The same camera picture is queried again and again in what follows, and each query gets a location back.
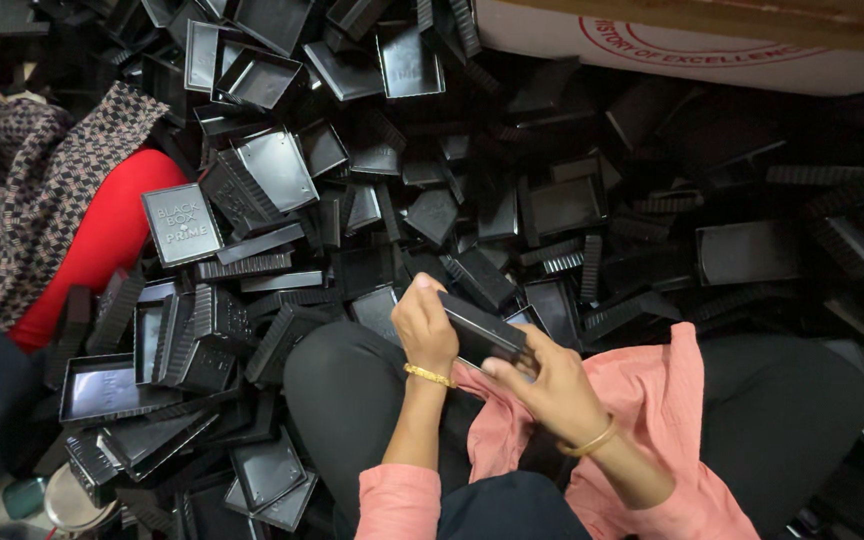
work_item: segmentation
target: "woman's left hand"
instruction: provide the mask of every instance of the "woman's left hand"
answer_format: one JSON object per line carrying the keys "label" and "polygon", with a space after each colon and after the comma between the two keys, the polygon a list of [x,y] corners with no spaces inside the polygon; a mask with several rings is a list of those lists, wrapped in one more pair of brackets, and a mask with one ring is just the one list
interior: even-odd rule
{"label": "woman's left hand", "polygon": [[459,356],[459,337],[439,300],[439,291],[445,290],[428,274],[419,273],[391,311],[391,323],[409,363],[449,377]]}

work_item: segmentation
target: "woman's right hand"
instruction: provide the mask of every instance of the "woman's right hand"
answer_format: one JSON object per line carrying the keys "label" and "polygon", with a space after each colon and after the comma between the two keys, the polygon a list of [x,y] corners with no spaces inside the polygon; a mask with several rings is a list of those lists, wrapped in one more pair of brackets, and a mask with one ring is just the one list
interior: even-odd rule
{"label": "woman's right hand", "polygon": [[535,382],[522,376],[529,368],[517,368],[499,358],[486,358],[482,370],[509,388],[536,420],[572,446],[583,446],[602,435],[609,417],[589,383],[579,353],[560,347],[534,325],[513,326],[525,333],[526,345],[540,367]]}

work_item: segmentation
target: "gold bracelet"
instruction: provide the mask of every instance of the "gold bracelet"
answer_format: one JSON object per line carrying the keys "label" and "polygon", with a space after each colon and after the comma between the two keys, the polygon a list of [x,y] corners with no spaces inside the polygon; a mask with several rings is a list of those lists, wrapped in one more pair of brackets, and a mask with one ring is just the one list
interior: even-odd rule
{"label": "gold bracelet", "polygon": [[449,387],[449,388],[455,388],[456,387],[455,380],[452,380],[451,378],[449,378],[447,376],[442,376],[438,373],[432,373],[431,371],[425,370],[421,367],[414,366],[414,365],[410,364],[409,362],[405,362],[405,365],[402,366],[402,369],[404,369],[408,373],[411,373],[412,375],[418,375],[419,377],[422,377],[423,379],[427,379],[427,380],[431,381],[432,383],[438,383],[439,385],[442,385],[443,387]]}
{"label": "gold bracelet", "polygon": [[616,417],[609,414],[608,427],[606,427],[605,431],[602,431],[601,435],[588,441],[579,448],[571,448],[568,444],[566,444],[566,441],[558,441],[558,443],[556,443],[556,447],[558,448],[559,452],[565,454],[566,456],[571,456],[572,458],[582,458],[582,456],[591,454],[605,446],[605,444],[611,441],[617,433],[618,422],[616,422]]}

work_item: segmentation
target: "knee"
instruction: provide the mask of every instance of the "knee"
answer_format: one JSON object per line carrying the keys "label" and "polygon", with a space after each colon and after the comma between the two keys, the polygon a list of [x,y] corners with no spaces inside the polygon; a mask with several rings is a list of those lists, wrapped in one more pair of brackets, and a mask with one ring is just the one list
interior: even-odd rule
{"label": "knee", "polygon": [[285,361],[284,387],[303,387],[336,373],[348,363],[350,346],[358,342],[367,329],[363,325],[342,321],[312,330]]}
{"label": "knee", "polygon": [[788,354],[781,361],[785,376],[812,396],[815,407],[843,423],[864,425],[864,374],[858,367],[821,343],[789,336]]}

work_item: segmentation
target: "white cardboard box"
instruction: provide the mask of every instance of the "white cardboard box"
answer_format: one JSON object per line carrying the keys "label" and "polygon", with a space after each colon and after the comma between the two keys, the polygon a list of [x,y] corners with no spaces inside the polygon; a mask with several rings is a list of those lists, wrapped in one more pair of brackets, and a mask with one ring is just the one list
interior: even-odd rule
{"label": "white cardboard box", "polygon": [[602,20],[476,0],[479,34],[494,49],[713,83],[813,95],[864,92],[864,52]]}

